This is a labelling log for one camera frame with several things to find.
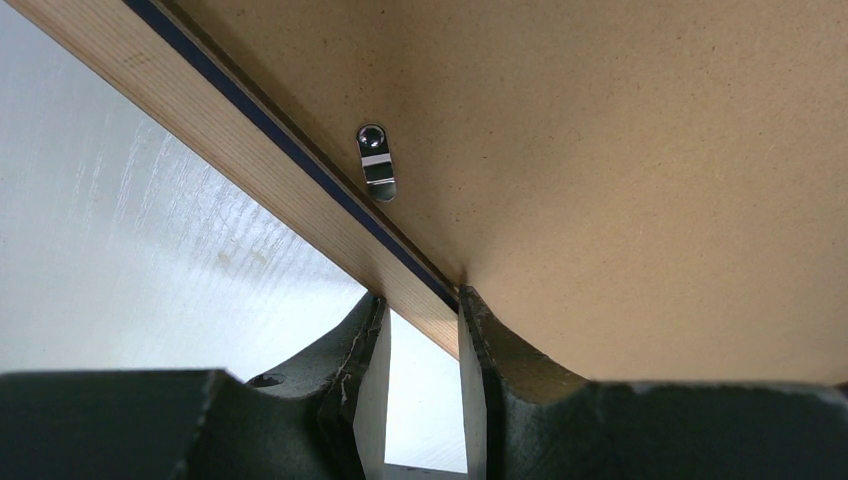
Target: screw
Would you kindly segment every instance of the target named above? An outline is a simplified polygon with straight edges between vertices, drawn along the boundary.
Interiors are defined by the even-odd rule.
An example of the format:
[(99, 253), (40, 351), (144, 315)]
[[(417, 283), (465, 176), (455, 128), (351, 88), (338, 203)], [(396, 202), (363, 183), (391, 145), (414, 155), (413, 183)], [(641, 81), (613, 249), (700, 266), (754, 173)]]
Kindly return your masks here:
[(365, 148), (377, 148), (386, 141), (386, 132), (379, 125), (365, 125), (359, 129), (356, 138)]

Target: wooden strip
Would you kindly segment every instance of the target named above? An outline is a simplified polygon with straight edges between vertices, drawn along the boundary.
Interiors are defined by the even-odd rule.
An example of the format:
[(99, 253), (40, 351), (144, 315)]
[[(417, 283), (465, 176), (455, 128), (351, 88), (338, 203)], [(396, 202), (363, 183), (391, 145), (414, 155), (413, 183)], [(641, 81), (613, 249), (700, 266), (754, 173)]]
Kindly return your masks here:
[[(12, 0), (14, 8), (126, 95), (142, 110), (221, 171), (307, 242), (369, 290), (385, 296), (392, 308), (439, 346), (457, 355), (456, 315), (397, 253), (351, 214), (367, 211), (389, 240), (402, 246), (422, 271), (453, 287), (381, 214), (311, 153), (323, 172), (336, 180), (354, 206), (346, 210), (298, 166), (227, 97), (151, 29), (128, 6), (115, 1)], [(216, 64), (222, 68), (221, 59)], [(231, 79), (238, 75), (224, 72)], [(246, 88), (244, 82), (238, 82)], [(260, 103), (257, 92), (249, 97)], [(262, 105), (275, 125), (291, 125)], [(308, 139), (295, 139), (307, 148)]]

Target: wooden frame edge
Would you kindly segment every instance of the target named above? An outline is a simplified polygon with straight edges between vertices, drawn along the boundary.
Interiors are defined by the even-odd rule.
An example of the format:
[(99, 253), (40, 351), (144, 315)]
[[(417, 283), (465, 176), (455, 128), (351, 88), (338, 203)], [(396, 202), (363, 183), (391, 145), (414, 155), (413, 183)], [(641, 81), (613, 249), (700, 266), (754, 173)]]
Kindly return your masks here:
[[(190, 25), (181, 24), (179, 12), (167, 11), (149, 0), (129, 2), (135, 8), (147, 4), (166, 16), (226, 77), (221, 81), (232, 82), (273, 124), (258, 126), (222, 93), (220, 84), (216, 88), (210, 83), (124, 2), (8, 3), (304, 240), (370, 291), (385, 296), (395, 311), (457, 357), (455, 287), (358, 190), (351, 189), (349, 181), (337, 175), (326, 156), (282, 117), (261, 91), (247, 84), (247, 79), (215, 52), (214, 45), (204, 44), (202, 32), (192, 32)], [(310, 175), (301, 153), (284, 151), (281, 140), (275, 143), (268, 135), (269, 128), (289, 135), (292, 145), (315, 162), (320, 172), (312, 169)], [(329, 187), (333, 191), (319, 184), (315, 175), (334, 181), (335, 187)], [(353, 203), (340, 203), (339, 191)], [(351, 208), (362, 209), (368, 217), (362, 217), (359, 211), (359, 216), (354, 216)], [(375, 232), (374, 225), (383, 230)], [(410, 258), (416, 263), (410, 264)]]

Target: dark blue stripe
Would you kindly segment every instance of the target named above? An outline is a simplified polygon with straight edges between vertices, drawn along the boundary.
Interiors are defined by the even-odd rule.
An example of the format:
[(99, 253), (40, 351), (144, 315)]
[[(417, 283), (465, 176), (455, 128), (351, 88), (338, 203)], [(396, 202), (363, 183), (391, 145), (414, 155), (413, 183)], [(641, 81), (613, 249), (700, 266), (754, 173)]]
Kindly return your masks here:
[(362, 206), (303, 151), (250, 97), (242, 91), (203, 51), (194, 44), (171, 20), (149, 0), (124, 0), (142, 20), (159, 34), (171, 47), (185, 58), (209, 83), (215, 86), (256, 127), (274, 142), (286, 155), (324, 189), (339, 205), (353, 216), (371, 235), (382, 243), (430, 290), (453, 311), (459, 305), (453, 292), (430, 274), (409, 254)]

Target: mdf board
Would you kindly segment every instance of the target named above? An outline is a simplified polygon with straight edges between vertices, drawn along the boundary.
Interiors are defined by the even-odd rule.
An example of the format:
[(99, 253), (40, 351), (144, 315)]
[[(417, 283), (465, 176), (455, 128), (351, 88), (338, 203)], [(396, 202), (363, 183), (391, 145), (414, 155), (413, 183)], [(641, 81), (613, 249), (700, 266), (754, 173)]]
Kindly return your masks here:
[[(386, 218), (569, 369), (848, 377), (848, 4), (177, 3), (359, 188), (356, 128), (382, 123), (399, 185)], [(149, 32), (135, 33), (148, 48)], [(158, 88), (197, 81), (220, 103), (189, 77)], [(125, 83), (131, 98), (145, 88)], [(246, 160), (186, 139), (179, 112), (156, 108), (167, 102), (147, 109), (355, 278), (415, 283), (380, 276), (392, 260), (369, 264), (355, 225), (334, 253), (309, 229), (343, 220), (275, 209)], [(276, 173), (287, 188), (303, 181)], [(395, 298), (419, 328), (448, 334), (432, 298)]]

